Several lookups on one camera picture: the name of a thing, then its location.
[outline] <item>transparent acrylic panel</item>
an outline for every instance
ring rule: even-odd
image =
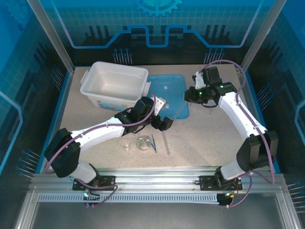
[[[279,135],[279,166],[299,175],[305,174],[304,9],[301,0],[287,1],[249,68],[266,126]]]
[[[145,65],[241,62],[274,0],[41,2],[75,65]]]
[[[26,1],[0,1],[0,222],[13,228],[66,69]]]

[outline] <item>beige countertop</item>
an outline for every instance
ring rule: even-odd
[[[141,66],[149,74],[182,74],[187,88],[193,85],[192,75],[202,65],[158,65]],[[61,128],[69,131],[84,129],[113,117],[117,111],[96,108],[80,92],[81,78],[89,67],[77,67],[69,91]],[[240,86],[235,68],[231,64],[218,65],[223,82]],[[141,151],[136,147],[140,135],[154,136],[157,153],[152,149]],[[170,155],[167,154],[163,135],[159,130],[147,126],[138,134],[128,134],[98,144],[82,152],[80,160],[92,163],[96,168],[106,167],[179,167],[221,166],[230,162],[242,145],[241,137],[226,113],[219,107],[204,108],[200,104],[189,104],[189,117],[174,121],[165,132]],[[123,139],[131,142],[126,151]]]

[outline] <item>blue tray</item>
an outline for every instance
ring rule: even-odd
[[[183,99],[186,91],[186,84],[183,75],[149,75],[147,82],[151,82],[148,96],[154,93],[157,97],[165,99],[168,103],[165,109],[159,112],[159,115],[174,119],[178,110],[181,110],[175,118],[185,119],[189,116],[189,106]]]

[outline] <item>white robotic arm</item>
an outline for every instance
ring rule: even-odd
[[[238,97],[238,102],[236,101],[236,88],[231,83],[222,82],[217,67],[197,72],[193,76],[193,80],[196,86],[190,87],[184,93],[184,99],[202,105],[208,103],[209,100],[214,100],[216,105],[219,105],[230,117],[244,141],[236,154],[236,158],[216,170],[215,175],[219,180],[218,183],[232,180],[252,169],[269,165],[267,151],[258,130],[266,138],[272,160],[275,160],[278,140],[276,133],[268,132],[253,117],[240,97]]]
[[[80,162],[80,153],[111,138],[133,133],[139,127],[144,128],[146,125],[151,125],[160,131],[169,129],[173,121],[167,117],[161,121],[161,117],[158,115],[159,111],[166,106],[166,101],[157,97],[155,100],[152,113],[153,100],[142,97],[133,108],[119,112],[101,124],[72,132],[68,132],[65,128],[59,130],[45,151],[45,157],[51,161],[56,175],[58,177],[72,176],[85,183],[98,185],[97,170],[91,164]],[[54,157],[60,147],[73,139],[75,140]]]

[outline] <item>small glass cup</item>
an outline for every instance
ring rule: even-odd
[[[131,149],[131,140],[130,139],[123,139],[123,147],[126,151],[129,151]]]

